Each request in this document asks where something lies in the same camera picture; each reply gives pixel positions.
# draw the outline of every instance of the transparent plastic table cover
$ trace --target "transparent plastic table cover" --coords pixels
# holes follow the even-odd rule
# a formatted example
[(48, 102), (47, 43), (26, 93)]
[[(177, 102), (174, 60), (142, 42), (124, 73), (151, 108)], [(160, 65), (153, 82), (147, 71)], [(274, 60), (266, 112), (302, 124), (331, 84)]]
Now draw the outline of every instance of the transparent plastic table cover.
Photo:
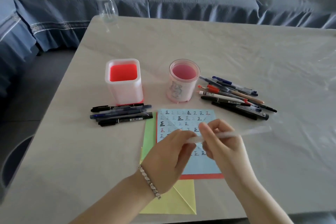
[[(119, 17), (107, 33), (94, 17), (0, 207), (1, 223), (67, 223), (137, 169), (145, 123), (101, 128), (93, 106), (113, 104), (104, 81), (111, 59), (140, 62), (145, 104), (213, 109), (244, 137), (262, 185), (287, 213), (336, 209), (336, 30)], [(213, 75), (258, 91), (278, 110), (267, 121), (202, 101), (166, 96), (169, 65), (194, 61)], [(245, 217), (225, 180), (195, 180), (197, 215), (139, 215), (134, 223)], [(36, 218), (26, 218), (27, 211)]]

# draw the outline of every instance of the person's right hand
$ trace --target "person's right hand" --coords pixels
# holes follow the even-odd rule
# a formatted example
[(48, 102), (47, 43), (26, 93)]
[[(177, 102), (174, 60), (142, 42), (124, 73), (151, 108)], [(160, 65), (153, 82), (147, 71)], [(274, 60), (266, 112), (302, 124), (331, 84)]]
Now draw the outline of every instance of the person's right hand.
[(199, 131), (204, 138), (203, 149), (207, 156), (216, 161), (224, 178), (234, 192), (242, 186), (256, 182), (241, 136), (219, 139), (215, 133), (234, 131), (224, 120), (200, 123)]

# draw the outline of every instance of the hand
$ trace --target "hand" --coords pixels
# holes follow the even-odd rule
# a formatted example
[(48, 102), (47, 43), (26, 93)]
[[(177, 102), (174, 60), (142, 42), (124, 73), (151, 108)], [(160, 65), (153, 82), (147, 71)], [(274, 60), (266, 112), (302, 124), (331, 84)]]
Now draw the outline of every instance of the hand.
[(194, 136), (197, 135), (191, 131), (175, 130), (155, 144), (141, 163), (160, 194), (169, 191), (180, 178), (196, 147), (185, 142)]
[(233, 192), (257, 181), (241, 136), (218, 139), (215, 135), (219, 132), (234, 131), (229, 124), (220, 119), (208, 124), (202, 122), (199, 131), (205, 140), (203, 149), (209, 158), (216, 161)]

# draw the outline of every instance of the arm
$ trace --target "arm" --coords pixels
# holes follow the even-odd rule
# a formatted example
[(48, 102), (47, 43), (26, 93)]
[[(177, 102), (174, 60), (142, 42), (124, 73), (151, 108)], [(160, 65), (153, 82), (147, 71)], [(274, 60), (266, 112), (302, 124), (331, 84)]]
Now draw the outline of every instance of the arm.
[[(180, 178), (196, 147), (185, 144), (193, 136), (194, 132), (175, 130), (155, 144), (141, 163), (160, 194), (169, 191)], [(69, 224), (127, 224), (154, 198), (153, 190), (138, 170)]]
[(251, 224), (293, 224), (284, 210), (257, 180), (241, 137), (219, 139), (214, 132), (234, 131), (222, 120), (199, 125), (203, 149), (216, 161), (225, 180), (243, 206)]
[(137, 171), (69, 224), (129, 223), (154, 197), (146, 180)]

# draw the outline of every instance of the person's right arm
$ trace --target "person's right arm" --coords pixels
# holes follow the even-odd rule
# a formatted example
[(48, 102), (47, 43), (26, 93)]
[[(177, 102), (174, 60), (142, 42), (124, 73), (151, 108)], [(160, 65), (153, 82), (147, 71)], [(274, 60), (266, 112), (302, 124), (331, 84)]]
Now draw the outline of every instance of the person's right arm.
[(201, 123), (203, 149), (216, 161), (251, 224), (293, 224), (288, 215), (257, 180), (241, 137), (218, 139), (215, 133), (234, 131), (223, 120)]

